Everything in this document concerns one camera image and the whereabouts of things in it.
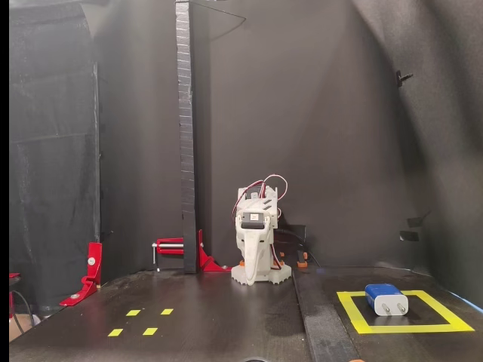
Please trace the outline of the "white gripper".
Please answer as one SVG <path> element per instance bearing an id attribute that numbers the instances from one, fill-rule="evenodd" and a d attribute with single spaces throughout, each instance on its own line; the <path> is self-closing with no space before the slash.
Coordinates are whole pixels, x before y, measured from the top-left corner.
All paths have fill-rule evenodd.
<path id="1" fill-rule="evenodd" d="M 244 251 L 247 285 L 251 286 L 257 277 L 261 252 L 272 244 L 272 217 L 259 210 L 239 211 L 235 231 L 237 247 Z"/>

